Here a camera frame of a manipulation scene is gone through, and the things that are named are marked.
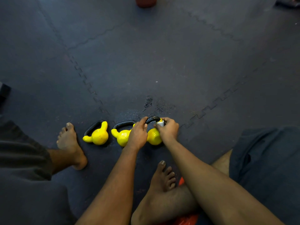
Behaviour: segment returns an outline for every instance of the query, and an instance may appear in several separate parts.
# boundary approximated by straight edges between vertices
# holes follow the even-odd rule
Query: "bare foot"
[[[175,173],[172,172],[172,168],[169,166],[165,171],[166,162],[161,161],[157,165],[157,169],[151,179],[151,184],[148,192],[167,192],[175,188]]]
[[[81,147],[78,145],[73,124],[68,122],[67,127],[62,128],[62,131],[59,133],[59,136],[57,138],[58,141],[56,143],[58,148],[62,150],[68,150],[73,154],[75,164],[73,166],[74,169],[83,169],[87,165],[88,160],[84,155]]]
[[[170,166],[163,171],[165,167],[165,161],[161,161],[157,165],[157,169],[151,179],[149,190],[131,217],[132,225],[148,225],[154,223],[152,218],[149,218],[153,200],[160,197],[160,194],[163,192],[175,188],[175,173],[172,172]]]

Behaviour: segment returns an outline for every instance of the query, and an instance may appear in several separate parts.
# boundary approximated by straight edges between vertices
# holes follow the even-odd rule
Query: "forearm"
[[[165,142],[198,204],[216,225],[283,224],[235,181],[176,140]]]
[[[123,149],[103,188],[77,224],[129,224],[137,152],[129,147]]]

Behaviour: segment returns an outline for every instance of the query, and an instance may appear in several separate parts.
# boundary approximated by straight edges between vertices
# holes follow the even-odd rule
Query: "gym floor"
[[[75,125],[89,160],[53,177],[80,216],[122,151],[111,127],[169,116],[179,141],[211,163],[245,128],[299,125],[300,12],[275,0],[0,0],[0,81],[12,87],[1,113],[41,144]],[[96,120],[109,142],[82,141]],[[167,149],[147,144],[135,173],[133,210],[157,163],[180,173]]]

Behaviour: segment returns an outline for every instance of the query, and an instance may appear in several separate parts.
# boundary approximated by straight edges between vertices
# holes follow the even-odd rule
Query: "hand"
[[[138,121],[131,129],[129,139],[126,147],[130,147],[136,150],[140,150],[147,142],[147,124],[145,124],[148,117],[143,117]]]
[[[155,125],[155,128],[158,129],[162,141],[166,143],[169,140],[176,140],[179,124],[168,117],[162,117],[161,119],[165,121],[165,126]]]

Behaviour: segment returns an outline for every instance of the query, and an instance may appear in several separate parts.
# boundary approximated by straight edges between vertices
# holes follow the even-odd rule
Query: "black object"
[[[94,130],[96,127],[98,127],[99,125],[102,124],[102,122],[104,122],[104,120],[99,120],[96,121],[94,124],[92,124],[84,133],[84,136],[88,136],[89,134],[91,134],[92,130]]]
[[[291,0],[291,1],[277,0],[275,2],[275,6],[282,6],[288,9],[297,9],[300,8],[300,0]]]
[[[10,87],[0,82],[0,97],[6,99],[9,95]]]
[[[157,116],[152,116],[152,117],[149,117],[147,120],[146,120],[146,124],[149,124],[153,121],[160,121],[160,117],[157,117]]]
[[[135,121],[123,121],[118,124],[115,124],[113,129],[118,129],[118,128],[122,128],[125,126],[133,125],[133,124],[135,124]]]

